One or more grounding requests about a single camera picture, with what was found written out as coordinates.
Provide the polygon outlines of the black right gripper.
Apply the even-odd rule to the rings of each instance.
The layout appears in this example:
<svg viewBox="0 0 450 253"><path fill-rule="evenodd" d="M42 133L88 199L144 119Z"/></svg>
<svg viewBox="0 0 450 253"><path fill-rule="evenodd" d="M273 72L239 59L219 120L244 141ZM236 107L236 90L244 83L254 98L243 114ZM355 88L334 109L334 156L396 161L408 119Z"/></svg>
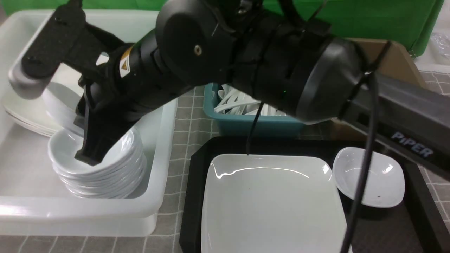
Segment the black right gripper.
<svg viewBox="0 0 450 253"><path fill-rule="evenodd" d="M82 147L75 159L90 166L100 164L126 131L148 113L148 80L139 67L140 46L124 42L86 21L82 1L58 6L21 54L24 72L34 78L55 74L66 64L81 74L83 96L76 114L84 118Z"/></svg>

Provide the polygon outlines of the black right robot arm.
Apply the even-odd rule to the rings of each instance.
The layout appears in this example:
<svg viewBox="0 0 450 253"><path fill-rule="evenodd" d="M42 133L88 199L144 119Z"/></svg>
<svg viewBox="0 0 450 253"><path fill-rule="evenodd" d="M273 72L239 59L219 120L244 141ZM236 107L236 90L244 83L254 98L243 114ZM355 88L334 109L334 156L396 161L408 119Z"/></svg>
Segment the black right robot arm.
<svg viewBox="0 0 450 253"><path fill-rule="evenodd" d="M146 114L209 83L228 84L304 124L338 118L449 179L449 97L378 73L355 42L330 33L292 1L283 15L261 0L169 0L153 30L125 43L86 21L82 1L58 6L9 71L36 99L60 64L81 73L76 158L99 164Z"/></svg>

